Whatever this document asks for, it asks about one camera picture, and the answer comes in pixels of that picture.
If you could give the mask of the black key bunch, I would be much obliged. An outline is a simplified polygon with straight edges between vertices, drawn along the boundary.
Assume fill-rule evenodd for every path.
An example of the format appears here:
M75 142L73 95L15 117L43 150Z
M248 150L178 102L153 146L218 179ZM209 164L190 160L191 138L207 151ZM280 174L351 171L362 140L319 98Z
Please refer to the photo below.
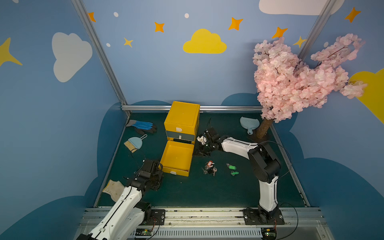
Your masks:
M213 166L211 166L210 168L207 168L207 169L204 169L204 170L203 170L203 174L204 174L204 175L208 175L208 174L210 174L210 175L215 176L215 175L216 175L216 172L217 172L217 168L216 168L216 167L213 167Z

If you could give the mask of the yellow bottom drawer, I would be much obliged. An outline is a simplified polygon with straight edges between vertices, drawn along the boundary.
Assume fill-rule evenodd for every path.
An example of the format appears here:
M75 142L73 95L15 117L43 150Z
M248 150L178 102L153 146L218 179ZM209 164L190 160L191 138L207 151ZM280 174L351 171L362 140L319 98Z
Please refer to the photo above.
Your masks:
M193 144L167 141L161 158L163 172L188 177L194 152Z

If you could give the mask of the yellow drawer cabinet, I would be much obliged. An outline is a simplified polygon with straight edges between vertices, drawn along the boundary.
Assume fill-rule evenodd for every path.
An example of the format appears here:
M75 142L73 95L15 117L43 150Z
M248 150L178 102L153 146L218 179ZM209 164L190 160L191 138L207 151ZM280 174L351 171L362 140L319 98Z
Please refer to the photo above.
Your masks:
M164 122L165 130L171 132L181 132L184 134L194 134L197 137L200 118L200 105L174 101ZM170 139L181 143L194 144L194 142Z

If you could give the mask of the dark teal drawer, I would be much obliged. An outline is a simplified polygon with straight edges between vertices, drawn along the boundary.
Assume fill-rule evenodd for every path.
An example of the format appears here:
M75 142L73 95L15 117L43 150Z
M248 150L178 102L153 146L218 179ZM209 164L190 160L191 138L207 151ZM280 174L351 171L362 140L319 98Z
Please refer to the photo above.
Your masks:
M190 141L190 142L194 142L196 138L194 134L190 135L190 134L184 134L181 132L166 131L166 135L170 139L178 139L178 140Z

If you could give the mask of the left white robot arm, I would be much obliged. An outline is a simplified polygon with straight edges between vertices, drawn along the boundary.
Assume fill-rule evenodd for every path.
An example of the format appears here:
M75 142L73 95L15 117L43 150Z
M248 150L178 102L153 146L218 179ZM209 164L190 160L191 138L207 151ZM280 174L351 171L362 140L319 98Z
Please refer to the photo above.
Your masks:
M80 234L78 240L126 240L142 223L153 219L152 206L142 201L148 190L157 190L163 179L160 165L145 167L129 181L101 222L88 234Z

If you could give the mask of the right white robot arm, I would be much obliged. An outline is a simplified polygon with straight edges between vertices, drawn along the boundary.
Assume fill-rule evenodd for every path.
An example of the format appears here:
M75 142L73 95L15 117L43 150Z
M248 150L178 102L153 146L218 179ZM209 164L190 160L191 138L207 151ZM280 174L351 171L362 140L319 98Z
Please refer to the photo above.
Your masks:
M260 200L258 210L265 218L270 219L279 215L277 201L277 183L281 170L281 163L270 141L249 143L232 137L212 138L200 135L197 137L200 156L209 156L212 151L219 150L232 153L249 160L253 173L259 181Z

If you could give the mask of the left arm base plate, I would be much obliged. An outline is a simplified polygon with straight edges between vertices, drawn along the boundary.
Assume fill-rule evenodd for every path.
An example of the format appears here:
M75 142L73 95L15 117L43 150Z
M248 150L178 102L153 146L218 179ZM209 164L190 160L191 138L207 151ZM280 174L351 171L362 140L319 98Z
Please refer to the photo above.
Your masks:
M163 226L165 224L166 210L151 209L144 212L144 219L140 226Z

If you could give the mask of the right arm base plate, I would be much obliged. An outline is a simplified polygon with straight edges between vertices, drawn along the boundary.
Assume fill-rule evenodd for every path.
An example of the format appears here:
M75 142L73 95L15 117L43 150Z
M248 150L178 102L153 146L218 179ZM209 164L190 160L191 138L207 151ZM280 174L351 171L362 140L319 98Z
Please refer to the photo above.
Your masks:
M242 212L246 225L285 225L282 212L278 207L270 212L252 208L243 209Z

